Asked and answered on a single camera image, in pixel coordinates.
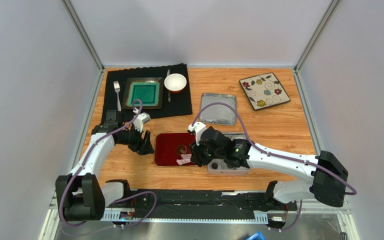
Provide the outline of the dark chocolate piece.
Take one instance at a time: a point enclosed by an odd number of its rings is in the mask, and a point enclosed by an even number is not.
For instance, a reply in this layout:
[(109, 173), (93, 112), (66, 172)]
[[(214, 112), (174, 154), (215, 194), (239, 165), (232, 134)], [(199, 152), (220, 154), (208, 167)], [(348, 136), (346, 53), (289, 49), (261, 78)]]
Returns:
[(213, 163), (211, 164), (211, 168), (212, 168), (213, 170), (217, 170), (217, 169), (219, 168), (219, 164), (218, 164), (217, 162), (213, 162)]

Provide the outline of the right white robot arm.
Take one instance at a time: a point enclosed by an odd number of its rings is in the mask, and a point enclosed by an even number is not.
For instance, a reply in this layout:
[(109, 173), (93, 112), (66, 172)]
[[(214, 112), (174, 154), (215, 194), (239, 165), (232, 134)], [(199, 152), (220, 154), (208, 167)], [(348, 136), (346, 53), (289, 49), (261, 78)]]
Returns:
[(327, 206), (340, 208), (348, 195), (349, 172), (329, 151), (303, 155), (268, 148), (249, 138), (230, 138), (213, 127), (197, 122), (188, 127), (195, 136), (189, 145), (191, 162), (212, 170), (232, 171), (266, 169), (296, 179), (271, 181), (266, 197), (287, 204), (296, 200), (315, 199)]

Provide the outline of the silver tin with paper cups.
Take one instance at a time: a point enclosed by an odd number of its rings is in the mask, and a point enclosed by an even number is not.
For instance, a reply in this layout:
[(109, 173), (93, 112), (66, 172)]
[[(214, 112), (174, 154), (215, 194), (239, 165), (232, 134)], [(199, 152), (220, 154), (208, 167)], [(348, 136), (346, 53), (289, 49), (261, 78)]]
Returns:
[[(246, 136), (241, 132), (223, 132), (223, 135), (228, 137), (230, 140), (246, 140)], [(218, 163), (218, 169), (212, 169), (212, 163)], [(225, 163), (222, 159), (213, 159), (207, 165), (207, 172), (212, 175), (231, 175), (231, 176), (244, 176), (249, 173), (250, 169), (246, 167), (233, 167)]]

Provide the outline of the pink handled metal tongs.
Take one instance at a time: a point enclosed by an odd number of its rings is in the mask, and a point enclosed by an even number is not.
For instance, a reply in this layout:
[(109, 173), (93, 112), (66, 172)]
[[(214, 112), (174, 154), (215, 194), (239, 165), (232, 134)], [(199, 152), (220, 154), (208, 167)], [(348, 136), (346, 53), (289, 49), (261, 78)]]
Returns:
[(181, 154), (181, 159), (177, 159), (176, 163), (180, 166), (190, 164), (192, 155), (191, 154)]

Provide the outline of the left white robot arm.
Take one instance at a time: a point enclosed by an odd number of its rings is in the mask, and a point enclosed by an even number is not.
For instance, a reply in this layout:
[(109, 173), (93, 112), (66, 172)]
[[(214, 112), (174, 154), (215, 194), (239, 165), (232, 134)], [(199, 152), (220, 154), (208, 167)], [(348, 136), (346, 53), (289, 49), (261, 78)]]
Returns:
[(55, 181), (58, 214), (60, 220), (79, 227), (88, 221), (103, 218), (106, 207), (122, 199), (130, 192), (125, 179), (109, 180), (100, 186), (98, 178), (105, 160), (117, 144), (128, 146), (138, 155), (153, 154), (150, 131), (144, 126), (149, 114), (134, 109), (134, 117), (123, 121), (123, 113), (109, 110), (104, 121), (91, 131), (89, 145), (75, 167)]

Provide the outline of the silver tin lid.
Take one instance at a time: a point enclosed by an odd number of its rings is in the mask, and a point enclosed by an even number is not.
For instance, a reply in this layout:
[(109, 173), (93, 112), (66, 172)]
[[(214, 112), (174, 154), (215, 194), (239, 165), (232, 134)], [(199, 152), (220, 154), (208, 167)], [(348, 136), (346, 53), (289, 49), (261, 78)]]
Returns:
[[(200, 110), (212, 103), (225, 103), (237, 109), (237, 98), (231, 94), (203, 93), (201, 95)], [(199, 117), (202, 123), (234, 126), (237, 122), (235, 113), (228, 107), (220, 104), (205, 109)]]

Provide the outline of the red lacquer tray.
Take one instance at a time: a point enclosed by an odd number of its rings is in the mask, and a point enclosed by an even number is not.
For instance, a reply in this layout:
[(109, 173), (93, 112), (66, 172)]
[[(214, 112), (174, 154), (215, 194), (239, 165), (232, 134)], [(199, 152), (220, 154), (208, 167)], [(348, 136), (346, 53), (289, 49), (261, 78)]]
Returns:
[(154, 163), (159, 167), (196, 166), (193, 162), (178, 165), (181, 155), (192, 154), (190, 144), (195, 136), (190, 133), (161, 133), (155, 139)]

